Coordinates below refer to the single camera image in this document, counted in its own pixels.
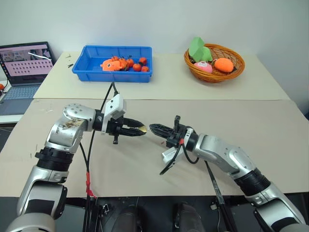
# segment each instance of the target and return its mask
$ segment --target beige tabletop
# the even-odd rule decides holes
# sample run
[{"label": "beige tabletop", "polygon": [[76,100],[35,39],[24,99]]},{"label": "beige tabletop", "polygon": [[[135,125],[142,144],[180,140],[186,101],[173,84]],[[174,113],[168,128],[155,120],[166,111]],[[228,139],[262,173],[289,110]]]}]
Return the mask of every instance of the beige tabletop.
[{"label": "beige tabletop", "polygon": [[[41,84],[34,98],[102,99],[110,83],[82,82],[72,73],[80,52],[64,52]],[[117,83],[126,99],[152,100],[289,100],[255,55],[243,56],[244,72],[217,84],[197,80],[183,54],[153,54],[149,83]]]},{"label": "beige tabletop", "polygon": [[[0,153],[0,196],[20,195],[47,134],[68,103],[99,108],[100,100],[35,99]],[[308,121],[292,101],[145,101],[128,100],[126,117],[145,125],[173,125],[175,115],[197,133],[217,135],[241,146],[260,171],[284,193],[309,191]],[[82,144],[88,149],[91,133]],[[91,188],[97,196],[215,195],[205,164],[181,160],[167,173],[161,153],[164,139],[113,138],[97,132],[92,149]],[[211,165],[223,195],[241,195],[238,186]],[[80,150],[65,183],[68,197],[85,196],[85,164]]]}]

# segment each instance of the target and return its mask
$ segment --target orange toy fish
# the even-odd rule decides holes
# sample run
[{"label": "orange toy fish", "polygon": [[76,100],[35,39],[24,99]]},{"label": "orange toy fish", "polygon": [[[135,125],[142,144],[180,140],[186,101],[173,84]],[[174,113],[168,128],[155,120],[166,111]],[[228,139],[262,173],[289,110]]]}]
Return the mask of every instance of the orange toy fish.
[{"label": "orange toy fish", "polygon": [[120,61],[112,59],[105,60],[102,64],[100,64],[103,71],[119,71],[123,69],[123,67],[120,64]]}]

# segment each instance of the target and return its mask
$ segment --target laptop screen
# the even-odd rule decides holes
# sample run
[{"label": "laptop screen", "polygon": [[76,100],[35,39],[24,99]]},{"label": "laptop screen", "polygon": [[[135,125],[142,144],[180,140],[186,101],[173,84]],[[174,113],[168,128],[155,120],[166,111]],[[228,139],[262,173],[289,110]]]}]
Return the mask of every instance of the laptop screen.
[{"label": "laptop screen", "polygon": [[53,64],[47,42],[0,46],[0,65],[11,85],[39,84]]}]

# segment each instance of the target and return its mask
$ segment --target white wall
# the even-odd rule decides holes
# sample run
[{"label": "white wall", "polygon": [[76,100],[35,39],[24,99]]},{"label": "white wall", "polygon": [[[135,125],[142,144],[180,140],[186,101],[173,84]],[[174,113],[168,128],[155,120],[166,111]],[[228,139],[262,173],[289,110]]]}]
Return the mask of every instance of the white wall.
[{"label": "white wall", "polygon": [[1,0],[0,44],[48,41],[56,58],[85,44],[183,53],[198,35],[257,54],[305,113],[308,14],[308,0]]}]

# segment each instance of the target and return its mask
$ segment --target laptop keyboard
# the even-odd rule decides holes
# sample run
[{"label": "laptop keyboard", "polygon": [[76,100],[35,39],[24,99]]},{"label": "laptop keyboard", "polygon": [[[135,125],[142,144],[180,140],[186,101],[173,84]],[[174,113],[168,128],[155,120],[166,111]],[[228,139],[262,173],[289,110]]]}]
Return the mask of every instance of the laptop keyboard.
[{"label": "laptop keyboard", "polygon": [[12,99],[29,99],[33,98],[34,94],[40,86],[33,87],[13,87],[5,94],[4,100]]}]

